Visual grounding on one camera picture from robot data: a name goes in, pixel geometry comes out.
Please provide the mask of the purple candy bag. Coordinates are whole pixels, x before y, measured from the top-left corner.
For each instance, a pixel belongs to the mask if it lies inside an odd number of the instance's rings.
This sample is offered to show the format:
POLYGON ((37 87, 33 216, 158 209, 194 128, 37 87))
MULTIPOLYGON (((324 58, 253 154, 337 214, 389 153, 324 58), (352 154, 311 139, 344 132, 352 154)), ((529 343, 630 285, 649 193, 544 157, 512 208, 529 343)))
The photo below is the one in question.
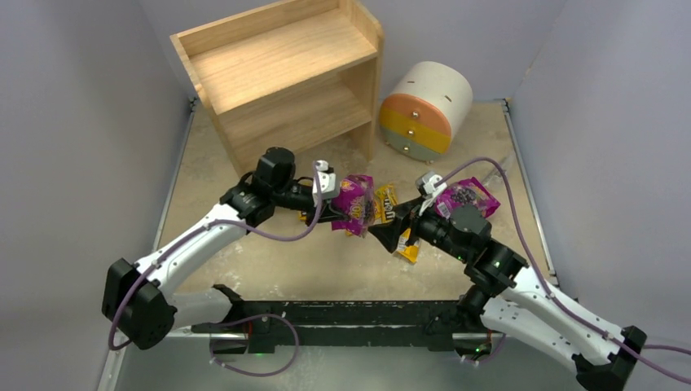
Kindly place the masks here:
POLYGON ((501 203, 475 177, 466 178, 447 186, 436 199, 434 209, 449 218, 454 209, 472 205, 483 217, 491 216, 501 203))
POLYGON ((340 193, 332 208, 345 215, 345 220, 331 222, 333 231, 346 231, 364 238, 375 220, 374 181, 365 174, 349 174, 341 180, 340 193))

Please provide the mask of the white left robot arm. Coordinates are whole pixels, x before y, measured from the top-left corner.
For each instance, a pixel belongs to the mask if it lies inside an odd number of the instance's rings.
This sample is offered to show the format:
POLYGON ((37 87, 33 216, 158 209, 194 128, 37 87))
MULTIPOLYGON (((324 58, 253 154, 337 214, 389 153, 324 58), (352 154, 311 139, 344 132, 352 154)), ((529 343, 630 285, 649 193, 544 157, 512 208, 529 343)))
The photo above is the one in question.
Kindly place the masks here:
POLYGON ((232 312, 234 293, 218 285, 203 292, 179 294, 178 287, 229 244, 253 233, 278 242, 305 238, 319 222, 340 217, 330 211, 339 194, 335 169, 325 160, 311 164, 310 184, 294 177, 295 155, 271 147, 255 170, 236 185, 191 228, 137 261, 121 258, 108 268, 102 313, 110 321, 108 348, 133 344, 150 349, 169 332, 200 324, 221 323, 232 312), (259 230, 277 208, 306 214, 307 228, 293 236, 259 230))

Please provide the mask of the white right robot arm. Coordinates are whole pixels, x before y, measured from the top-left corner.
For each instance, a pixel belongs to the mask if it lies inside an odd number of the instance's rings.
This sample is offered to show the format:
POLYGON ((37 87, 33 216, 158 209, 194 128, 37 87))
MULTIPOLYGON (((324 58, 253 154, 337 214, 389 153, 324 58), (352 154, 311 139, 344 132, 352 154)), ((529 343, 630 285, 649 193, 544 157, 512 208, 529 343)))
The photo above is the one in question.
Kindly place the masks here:
POLYGON ((572 371, 586 390, 622 390, 647 335, 598 316, 544 279, 510 247, 491 236, 491 224, 472 205, 449 218, 422 210, 414 199, 394 207, 390 222, 368 231, 390 253, 404 232, 464 263, 473 285, 460 312, 492 331, 512 336, 572 371))

